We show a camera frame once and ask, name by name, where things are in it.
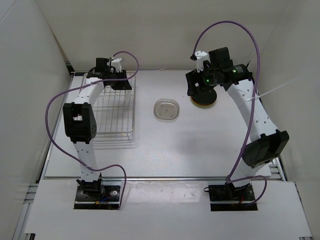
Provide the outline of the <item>grey plate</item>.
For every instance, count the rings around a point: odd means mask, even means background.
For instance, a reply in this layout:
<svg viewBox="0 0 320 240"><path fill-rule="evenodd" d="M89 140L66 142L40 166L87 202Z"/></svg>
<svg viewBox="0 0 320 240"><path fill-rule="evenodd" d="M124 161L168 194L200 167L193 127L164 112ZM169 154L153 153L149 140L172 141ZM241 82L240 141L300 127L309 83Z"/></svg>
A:
<svg viewBox="0 0 320 240"><path fill-rule="evenodd" d="M179 116L179 113L180 106L178 102L169 98L157 100L153 107L153 114L160 120L174 120Z"/></svg>

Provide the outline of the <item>black plate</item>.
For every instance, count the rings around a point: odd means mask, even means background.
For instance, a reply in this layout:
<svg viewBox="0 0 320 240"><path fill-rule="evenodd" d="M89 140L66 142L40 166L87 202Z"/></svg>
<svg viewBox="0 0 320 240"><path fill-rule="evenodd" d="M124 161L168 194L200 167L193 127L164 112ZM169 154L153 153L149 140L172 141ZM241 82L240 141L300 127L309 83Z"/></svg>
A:
<svg viewBox="0 0 320 240"><path fill-rule="evenodd" d="M190 97L192 102L200 107L209 107L217 100L217 92L214 89L198 92Z"/></svg>

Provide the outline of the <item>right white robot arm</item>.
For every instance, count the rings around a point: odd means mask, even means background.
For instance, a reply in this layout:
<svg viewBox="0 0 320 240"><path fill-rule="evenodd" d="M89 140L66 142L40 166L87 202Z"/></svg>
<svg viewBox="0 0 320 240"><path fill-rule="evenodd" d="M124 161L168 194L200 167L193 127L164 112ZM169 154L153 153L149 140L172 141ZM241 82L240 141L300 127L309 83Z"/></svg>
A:
<svg viewBox="0 0 320 240"><path fill-rule="evenodd" d="M191 59L196 68L188 72L187 95L198 105L211 105L217 98L215 87L222 87L236 104L248 133L240 150L237 165L227 176L224 193L238 199L257 172L277 158L287 142L287 131L279 130L262 103L256 99L253 74L244 64L235 65L227 47L208 53L198 50Z"/></svg>

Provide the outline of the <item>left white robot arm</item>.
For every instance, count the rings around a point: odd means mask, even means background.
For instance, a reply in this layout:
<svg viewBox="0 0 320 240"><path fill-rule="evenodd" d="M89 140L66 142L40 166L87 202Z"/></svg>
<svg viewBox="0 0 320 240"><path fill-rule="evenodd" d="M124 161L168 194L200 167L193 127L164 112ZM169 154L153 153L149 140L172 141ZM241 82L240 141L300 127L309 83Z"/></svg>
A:
<svg viewBox="0 0 320 240"><path fill-rule="evenodd" d="M93 106L100 93L110 86L113 90L131 90L127 73L122 69L122 58L97 58L96 65L88 71L83 88L70 103L63 105L65 134L75 147L81 161L81 175L77 183L81 191L95 201L105 195L102 176L97 169L93 140L98 127Z"/></svg>

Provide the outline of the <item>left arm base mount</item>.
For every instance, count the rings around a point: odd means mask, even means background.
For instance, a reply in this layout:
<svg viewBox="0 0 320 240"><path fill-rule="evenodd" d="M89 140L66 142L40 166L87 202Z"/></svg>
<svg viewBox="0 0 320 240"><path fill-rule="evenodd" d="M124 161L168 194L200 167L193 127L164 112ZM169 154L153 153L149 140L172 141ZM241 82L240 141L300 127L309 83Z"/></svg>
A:
<svg viewBox="0 0 320 240"><path fill-rule="evenodd" d="M105 185L102 179L76 180L78 186L73 208L75 210L118 210L120 205L119 185Z"/></svg>

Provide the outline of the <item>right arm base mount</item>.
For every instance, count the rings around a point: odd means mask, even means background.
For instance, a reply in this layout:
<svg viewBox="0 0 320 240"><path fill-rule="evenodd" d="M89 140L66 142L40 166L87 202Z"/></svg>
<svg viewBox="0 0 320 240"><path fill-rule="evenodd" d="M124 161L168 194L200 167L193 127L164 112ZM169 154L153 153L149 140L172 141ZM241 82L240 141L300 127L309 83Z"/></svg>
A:
<svg viewBox="0 0 320 240"><path fill-rule="evenodd" d="M203 188L209 194L211 212L257 211L255 194L251 183L234 187L232 183L208 185Z"/></svg>

